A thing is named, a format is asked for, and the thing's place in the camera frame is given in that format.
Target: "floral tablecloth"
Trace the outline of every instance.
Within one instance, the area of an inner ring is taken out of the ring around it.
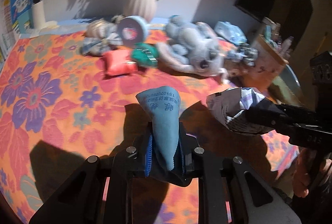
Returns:
[[[162,65],[105,79],[101,59],[79,55],[83,38],[77,32],[19,40],[0,76],[0,191],[23,223],[84,159],[114,155],[145,130],[149,118],[135,95],[149,88],[174,87],[187,133],[218,155],[242,156],[270,183],[296,156],[287,137],[238,136],[209,114],[206,96],[232,85]],[[146,42],[157,41],[166,37],[152,30]],[[133,191],[135,223],[197,223],[197,180],[180,188],[137,179]]]

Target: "tape roll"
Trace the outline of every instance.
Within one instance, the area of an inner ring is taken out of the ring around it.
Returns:
[[[140,16],[128,16],[117,25],[117,33],[122,38],[124,46],[134,48],[139,42],[144,42],[148,36],[148,24]]]

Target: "koala plush toy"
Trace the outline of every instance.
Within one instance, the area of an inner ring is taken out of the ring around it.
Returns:
[[[165,27],[169,43],[156,44],[159,59],[172,69],[204,77],[222,74],[224,57],[220,54],[217,36],[209,26],[185,22],[180,16],[170,17]]]

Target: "metal screw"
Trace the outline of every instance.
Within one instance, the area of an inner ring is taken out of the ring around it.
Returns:
[[[89,156],[88,157],[88,162],[89,163],[94,163],[98,160],[98,157],[97,156]]]
[[[196,148],[194,149],[194,151],[195,151],[195,153],[197,153],[197,154],[203,154],[203,153],[204,153],[204,148],[202,148],[202,147],[196,147]]]
[[[243,162],[243,159],[242,159],[242,157],[234,157],[233,161],[237,164],[241,164]]]
[[[130,153],[130,154],[135,153],[136,152],[136,147],[135,146],[129,146],[129,147],[127,147],[126,151],[127,151],[127,153]]]

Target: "green bag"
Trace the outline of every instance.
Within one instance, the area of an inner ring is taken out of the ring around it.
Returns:
[[[132,59],[141,67],[156,68],[159,53],[156,47],[146,43],[136,43],[132,51]]]

